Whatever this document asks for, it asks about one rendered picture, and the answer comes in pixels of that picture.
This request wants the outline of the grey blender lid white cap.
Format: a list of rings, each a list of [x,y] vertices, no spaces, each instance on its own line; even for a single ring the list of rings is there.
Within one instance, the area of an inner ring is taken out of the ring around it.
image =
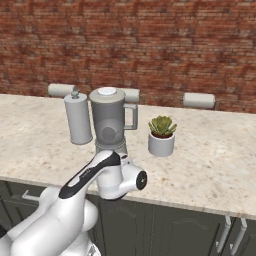
[[[93,90],[89,94],[92,102],[96,103],[115,103],[125,99],[125,93],[120,88],[115,87],[101,87]]]

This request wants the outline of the green succulent in white pot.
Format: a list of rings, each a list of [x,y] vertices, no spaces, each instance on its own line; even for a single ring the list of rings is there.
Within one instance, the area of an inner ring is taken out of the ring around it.
[[[177,125],[167,116],[158,116],[149,123],[148,151],[157,157],[168,157],[173,153]]]

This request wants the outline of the grey cylindrical canister with knob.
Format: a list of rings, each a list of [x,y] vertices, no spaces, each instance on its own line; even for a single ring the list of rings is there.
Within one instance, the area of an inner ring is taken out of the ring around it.
[[[64,98],[70,140],[73,144],[84,145],[92,139],[87,96],[73,91]]]

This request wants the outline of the dark green cupboard door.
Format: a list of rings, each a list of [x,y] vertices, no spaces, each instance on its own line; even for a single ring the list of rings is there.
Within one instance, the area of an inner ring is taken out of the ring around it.
[[[156,206],[152,256],[220,256],[224,225],[222,215]]]
[[[256,221],[245,219],[247,229],[234,256],[256,256]],[[231,231],[230,244],[235,245],[241,231],[241,219],[235,218]]]
[[[87,197],[98,209],[98,221],[89,232],[102,256],[149,256],[154,207],[150,204]]]

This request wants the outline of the dark green drawer front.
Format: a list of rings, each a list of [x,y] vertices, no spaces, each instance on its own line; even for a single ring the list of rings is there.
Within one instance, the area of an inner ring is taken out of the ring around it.
[[[9,230],[30,216],[38,203],[22,195],[28,191],[30,196],[39,197],[43,190],[40,186],[0,180],[0,224]]]

